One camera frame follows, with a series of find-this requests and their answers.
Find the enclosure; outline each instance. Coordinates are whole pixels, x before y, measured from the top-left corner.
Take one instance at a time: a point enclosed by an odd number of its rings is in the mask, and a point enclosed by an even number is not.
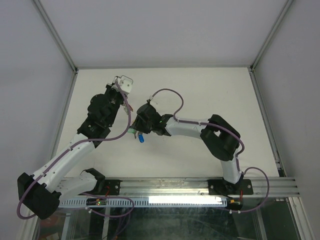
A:
[[[216,205],[152,205],[157,195],[210,194],[208,180],[223,176],[220,162],[198,139],[127,133],[80,161],[65,176],[95,168],[119,180],[120,196],[135,208],[118,239],[316,239],[320,236],[317,123],[320,2],[227,1],[5,1],[1,5],[1,236],[5,239],[113,239],[117,219],[88,214],[90,198],[61,202],[50,220],[15,215],[17,178],[32,174],[73,137],[90,99],[114,76],[133,79],[134,112],[158,89],[184,98],[179,117],[223,116],[241,135],[242,170],[263,169],[270,181],[264,205],[250,213]],[[180,99],[154,98],[161,114]],[[128,116],[119,110],[109,137]],[[266,196],[263,174],[248,171],[253,195]],[[130,203],[94,206],[119,215]],[[21,212],[30,215],[28,209]]]

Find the blue object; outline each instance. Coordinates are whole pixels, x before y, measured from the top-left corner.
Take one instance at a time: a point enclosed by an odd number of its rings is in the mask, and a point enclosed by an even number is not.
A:
[[[145,141],[144,136],[142,136],[142,132],[138,133],[138,138],[139,138],[140,143],[143,143]]]

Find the red wire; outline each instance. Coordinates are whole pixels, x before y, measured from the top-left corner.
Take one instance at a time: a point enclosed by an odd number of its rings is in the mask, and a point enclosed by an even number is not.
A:
[[[244,192],[242,191],[242,189],[240,190],[241,192],[240,192],[240,201],[242,201],[242,198],[243,198],[243,196],[244,196]]]
[[[109,195],[109,192],[110,192],[110,187],[109,187],[109,186],[106,186],[106,188],[108,189],[108,191],[106,192],[105,196],[108,196],[108,195]]]

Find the white wall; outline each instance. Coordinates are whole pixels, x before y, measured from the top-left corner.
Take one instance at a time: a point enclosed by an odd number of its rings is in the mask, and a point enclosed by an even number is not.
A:
[[[14,239],[17,178],[48,160],[72,72],[31,0],[0,2],[0,33],[0,239]]]
[[[320,238],[320,1],[299,0],[260,62],[261,87],[281,160]]]

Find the glass panel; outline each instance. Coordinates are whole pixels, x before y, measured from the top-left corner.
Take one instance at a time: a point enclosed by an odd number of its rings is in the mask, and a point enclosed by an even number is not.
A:
[[[259,199],[244,199],[246,208]],[[95,208],[120,215],[128,208]],[[85,209],[61,209],[40,221],[36,240],[298,240],[290,206],[270,198],[260,211],[233,213],[213,207],[136,207],[122,218],[104,218]]]

